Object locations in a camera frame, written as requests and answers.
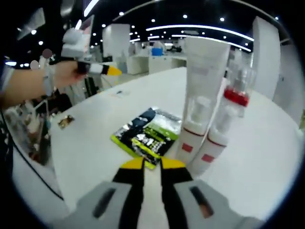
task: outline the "white tube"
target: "white tube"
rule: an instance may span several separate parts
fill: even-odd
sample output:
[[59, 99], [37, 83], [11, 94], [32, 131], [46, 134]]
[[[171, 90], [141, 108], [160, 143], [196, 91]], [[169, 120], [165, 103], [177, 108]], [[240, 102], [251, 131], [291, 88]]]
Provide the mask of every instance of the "white tube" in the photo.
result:
[[209, 130], [198, 154], [187, 169], [193, 177], [201, 175], [211, 163], [223, 152], [229, 143], [229, 130], [233, 120], [238, 116], [238, 110], [230, 105], [220, 108], [217, 120]]
[[225, 73], [230, 45], [186, 38], [187, 88], [177, 159], [189, 163], [203, 142]]

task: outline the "ceiling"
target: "ceiling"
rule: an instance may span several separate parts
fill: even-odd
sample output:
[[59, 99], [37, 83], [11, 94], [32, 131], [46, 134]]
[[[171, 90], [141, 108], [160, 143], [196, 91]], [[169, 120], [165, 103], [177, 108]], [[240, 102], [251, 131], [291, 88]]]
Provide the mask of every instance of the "ceiling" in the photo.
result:
[[[54, 53], [59, 54], [61, 52], [62, 37], [65, 28], [70, 26], [74, 27], [79, 19], [84, 20], [83, 10], [89, 4], [90, 0], [64, 0], [65, 4], [71, 4], [74, 2], [71, 13], [61, 16], [61, 1], [59, 0], [31, 0], [22, 1], [18, 6], [12, 3], [7, 4], [9, 9], [13, 9], [15, 17], [11, 19], [10, 23], [5, 25], [5, 44], [1, 50], [4, 55], [10, 57], [11, 60], [17, 61], [16, 67], [18, 68], [20, 63], [30, 63], [32, 60], [39, 60], [39, 56], [46, 48], [51, 49]], [[159, 0], [152, 1], [152, 4], [143, 6], [137, 10], [119, 16], [119, 12], [127, 12], [128, 10], [139, 6], [149, 0], [99, 0], [98, 3], [91, 10], [90, 14], [94, 14], [94, 25], [92, 32], [97, 35], [92, 37], [91, 45], [95, 43], [101, 44], [102, 38], [102, 24], [109, 25], [111, 23], [127, 23], [134, 25], [135, 29], [131, 28], [131, 32], [137, 32], [137, 35], [132, 35], [132, 39], [136, 39], [140, 35], [141, 41], [146, 41], [150, 34], [164, 36], [164, 38], [171, 37], [172, 34], [181, 34], [181, 28], [172, 28], [165, 30], [156, 30], [147, 32], [149, 27], [174, 25], [174, 24], [195, 24], [195, 25], [208, 25], [214, 27], [220, 27], [232, 31], [242, 33], [244, 35], [252, 37], [252, 23], [256, 16], [260, 16], [263, 19], [269, 21], [273, 25], [277, 26], [280, 31], [280, 39], [286, 38], [283, 28], [279, 21], [272, 20], [267, 16], [258, 13], [257, 11], [249, 8], [245, 5], [229, 0]], [[275, 1], [264, 0], [247, 0], [247, 2], [263, 9], [271, 16], [279, 16], [281, 19], [280, 9], [275, 6]], [[29, 34], [20, 41], [16, 41], [16, 37], [19, 33], [17, 28], [23, 28], [24, 23], [30, 18], [33, 12], [39, 7], [43, 7], [46, 24], [37, 29], [35, 35]], [[202, 36], [202, 32], [205, 32], [206, 37], [224, 40], [245, 46], [245, 43], [249, 43], [248, 48], [252, 49], [252, 42], [249, 42], [245, 38], [238, 37], [229, 33], [214, 30], [203, 29], [187, 29], [197, 30], [199, 35]], [[43, 45], [38, 45], [39, 41], [43, 41]]]

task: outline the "round white table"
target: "round white table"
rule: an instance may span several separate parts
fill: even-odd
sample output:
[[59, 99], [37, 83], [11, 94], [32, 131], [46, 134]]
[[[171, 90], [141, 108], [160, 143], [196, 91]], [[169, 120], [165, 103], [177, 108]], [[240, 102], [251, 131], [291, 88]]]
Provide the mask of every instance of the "round white table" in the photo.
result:
[[[186, 68], [172, 69], [118, 85], [54, 119], [52, 157], [70, 211], [99, 183], [111, 181], [120, 165], [131, 159], [110, 135], [151, 106], [182, 116], [185, 89]], [[65, 115], [75, 121], [61, 130], [57, 122]], [[232, 210], [264, 220], [294, 181], [302, 158], [299, 131], [290, 116], [257, 92], [241, 122], [229, 146], [200, 178], [227, 197]], [[165, 156], [173, 157], [177, 143]], [[138, 228], [167, 227], [160, 168], [146, 169]]]

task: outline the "ceiling light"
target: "ceiling light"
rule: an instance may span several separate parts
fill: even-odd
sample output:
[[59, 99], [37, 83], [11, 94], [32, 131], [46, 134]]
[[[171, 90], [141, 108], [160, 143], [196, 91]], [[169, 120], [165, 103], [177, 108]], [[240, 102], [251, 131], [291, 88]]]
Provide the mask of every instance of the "ceiling light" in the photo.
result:
[[8, 62], [5, 62], [6, 65], [9, 65], [9, 66], [15, 66], [17, 64], [17, 62], [15, 61], [8, 61]]
[[218, 39], [214, 39], [214, 38], [209, 38], [209, 37], [199, 37], [199, 36], [182, 35], [182, 34], [172, 35], [172, 37], [194, 37], [194, 38], [202, 38], [202, 39], [207, 39], [207, 40], [216, 41], [216, 42], [220, 42], [220, 43], [226, 43], [226, 44], [235, 46], [235, 47], [237, 47], [237, 48], [246, 50], [246, 51], [248, 51], [248, 52], [251, 52], [250, 49], [245, 48], [245, 47], [243, 47], [243, 46], [241, 46], [241, 45], [234, 44], [234, 43], [232, 43], [232, 42], [225, 42], [225, 41], [222, 41], [222, 40], [218, 40]]
[[138, 42], [138, 41], [140, 41], [140, 38], [138, 38], [138, 39], [133, 39], [133, 40], [130, 40], [129, 42]]
[[90, 11], [92, 10], [92, 8], [95, 6], [95, 4], [98, 2], [99, 0], [92, 0], [88, 6], [86, 7], [86, 9], [84, 10], [84, 16], [87, 17], [87, 15], [90, 13]]
[[75, 29], [79, 30], [81, 27], [81, 20], [78, 20], [78, 22], [76, 23]]
[[160, 38], [160, 36], [151, 36], [151, 37], [148, 37], [148, 39], [154, 39], [154, 38]]
[[223, 29], [223, 28], [214, 27], [214, 26], [208, 26], [208, 25], [164, 25], [164, 26], [147, 28], [146, 31], [164, 30], [164, 29], [170, 29], [170, 28], [200, 28], [200, 29], [217, 30], [217, 31], [227, 32], [227, 33], [239, 36], [239, 37], [246, 38], [246, 39], [248, 39], [252, 42], [254, 41], [254, 39], [252, 37], [248, 37], [248, 36], [243, 35], [241, 33], [238, 33], [238, 32], [232, 31], [232, 30], [227, 30], [227, 29]]

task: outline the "white wall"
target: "white wall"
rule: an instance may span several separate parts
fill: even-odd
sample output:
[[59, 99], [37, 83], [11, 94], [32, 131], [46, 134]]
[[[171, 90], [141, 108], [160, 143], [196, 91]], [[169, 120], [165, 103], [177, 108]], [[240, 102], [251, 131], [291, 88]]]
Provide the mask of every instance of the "white wall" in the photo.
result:
[[122, 52], [128, 56], [130, 25], [111, 24], [107, 26], [102, 33], [103, 55], [113, 56], [113, 59], [121, 57]]
[[305, 109], [305, 81], [295, 46], [281, 46], [281, 71], [274, 102], [299, 125]]
[[257, 73], [254, 90], [272, 100], [280, 73], [278, 29], [256, 17], [253, 22], [253, 35], [253, 68]]

